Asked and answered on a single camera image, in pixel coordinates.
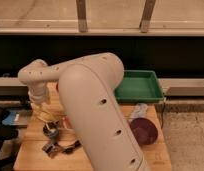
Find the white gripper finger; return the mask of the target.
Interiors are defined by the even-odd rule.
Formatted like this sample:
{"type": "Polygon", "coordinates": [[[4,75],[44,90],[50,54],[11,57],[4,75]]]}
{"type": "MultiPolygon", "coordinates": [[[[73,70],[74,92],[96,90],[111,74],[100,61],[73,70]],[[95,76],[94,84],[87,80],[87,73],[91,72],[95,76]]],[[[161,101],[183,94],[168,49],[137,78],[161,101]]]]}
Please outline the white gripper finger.
{"type": "Polygon", "coordinates": [[[37,105],[31,103],[31,107],[32,107],[32,110],[33,110],[33,115],[38,116],[38,115],[39,115],[39,112],[40,112],[39,106],[37,106],[37,105]]]}
{"type": "Polygon", "coordinates": [[[44,103],[44,110],[46,111],[46,112],[48,112],[48,113],[52,113],[52,110],[51,110],[51,105],[50,105],[50,103],[48,104],[48,103],[44,103]]]}

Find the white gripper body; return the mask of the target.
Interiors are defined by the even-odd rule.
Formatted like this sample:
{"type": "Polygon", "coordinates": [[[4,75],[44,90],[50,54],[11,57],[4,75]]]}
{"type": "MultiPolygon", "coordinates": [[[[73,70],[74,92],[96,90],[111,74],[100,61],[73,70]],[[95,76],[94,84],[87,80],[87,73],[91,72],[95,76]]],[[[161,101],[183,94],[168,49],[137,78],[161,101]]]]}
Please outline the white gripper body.
{"type": "Polygon", "coordinates": [[[28,95],[35,104],[50,103],[49,89],[46,83],[36,83],[28,86],[28,95]]]}

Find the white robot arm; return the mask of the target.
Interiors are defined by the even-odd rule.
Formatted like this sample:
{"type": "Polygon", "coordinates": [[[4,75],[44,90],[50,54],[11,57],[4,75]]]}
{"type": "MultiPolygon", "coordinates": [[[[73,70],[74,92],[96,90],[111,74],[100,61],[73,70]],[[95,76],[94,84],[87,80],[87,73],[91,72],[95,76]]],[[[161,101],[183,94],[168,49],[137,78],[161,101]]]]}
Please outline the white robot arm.
{"type": "Polygon", "coordinates": [[[37,105],[49,100],[47,84],[58,84],[60,102],[94,171],[151,171],[114,96],[123,76],[123,63],[113,53],[52,66],[37,59],[18,72],[37,105]]]}

